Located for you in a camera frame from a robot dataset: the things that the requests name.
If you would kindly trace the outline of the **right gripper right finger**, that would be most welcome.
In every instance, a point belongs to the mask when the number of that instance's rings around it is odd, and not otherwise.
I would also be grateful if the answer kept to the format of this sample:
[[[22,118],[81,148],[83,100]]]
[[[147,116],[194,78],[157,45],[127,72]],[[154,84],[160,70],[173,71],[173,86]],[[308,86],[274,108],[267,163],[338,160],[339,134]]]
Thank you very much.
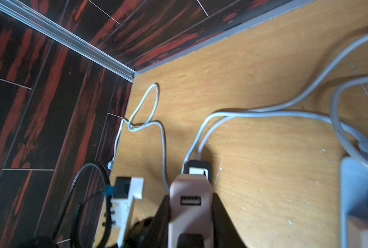
[[[215,248],[246,248],[217,193],[213,193],[212,215]]]

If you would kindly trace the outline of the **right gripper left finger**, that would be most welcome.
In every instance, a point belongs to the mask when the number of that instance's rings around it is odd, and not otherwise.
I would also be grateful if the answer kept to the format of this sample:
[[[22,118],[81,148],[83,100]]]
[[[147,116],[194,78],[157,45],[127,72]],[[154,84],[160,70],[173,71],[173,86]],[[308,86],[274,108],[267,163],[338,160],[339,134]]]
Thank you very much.
[[[165,195],[139,248],[167,248],[170,217],[169,195]]]

